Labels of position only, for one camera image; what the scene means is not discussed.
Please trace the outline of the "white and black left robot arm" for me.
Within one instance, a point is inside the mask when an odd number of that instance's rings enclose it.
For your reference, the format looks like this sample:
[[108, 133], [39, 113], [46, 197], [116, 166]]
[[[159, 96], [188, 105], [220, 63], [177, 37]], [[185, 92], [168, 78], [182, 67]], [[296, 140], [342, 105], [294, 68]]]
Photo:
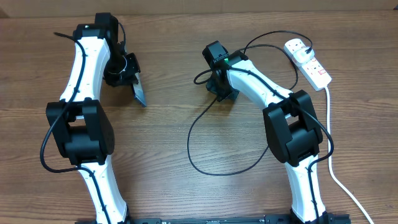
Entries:
[[114, 130], [100, 103], [105, 83], [131, 87], [134, 99], [147, 105], [137, 58], [127, 52], [124, 40], [118, 40], [123, 30], [109, 12], [97, 13], [92, 24], [77, 25], [69, 37], [75, 44], [75, 59], [68, 84], [45, 111], [50, 127], [40, 147], [40, 162], [48, 171], [57, 172], [44, 158], [53, 136], [60, 155], [72, 165], [59, 172], [81, 174], [96, 210], [94, 223], [132, 223], [113, 171]]

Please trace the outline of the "Samsung Galaxy smartphone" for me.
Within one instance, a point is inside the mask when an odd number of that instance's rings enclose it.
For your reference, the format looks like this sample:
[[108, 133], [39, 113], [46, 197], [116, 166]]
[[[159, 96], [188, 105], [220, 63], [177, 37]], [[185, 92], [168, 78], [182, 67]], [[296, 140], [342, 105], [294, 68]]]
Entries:
[[131, 88], [133, 91], [134, 98], [143, 106], [146, 107], [146, 99], [145, 99], [145, 94], [144, 90], [142, 87], [142, 82], [139, 76], [139, 72], [134, 74], [135, 80], [131, 83]]

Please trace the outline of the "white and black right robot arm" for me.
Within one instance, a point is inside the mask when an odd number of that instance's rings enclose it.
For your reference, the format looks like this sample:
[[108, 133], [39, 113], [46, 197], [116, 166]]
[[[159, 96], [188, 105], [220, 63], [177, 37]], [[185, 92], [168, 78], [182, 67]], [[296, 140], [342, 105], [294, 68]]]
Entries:
[[242, 51], [229, 53], [219, 41], [208, 44], [202, 55], [211, 72], [204, 84], [217, 101], [235, 100], [242, 93], [262, 110], [267, 146], [288, 173], [296, 221], [327, 223], [317, 164], [322, 161], [319, 145], [330, 133], [317, 119], [309, 94], [277, 85]]

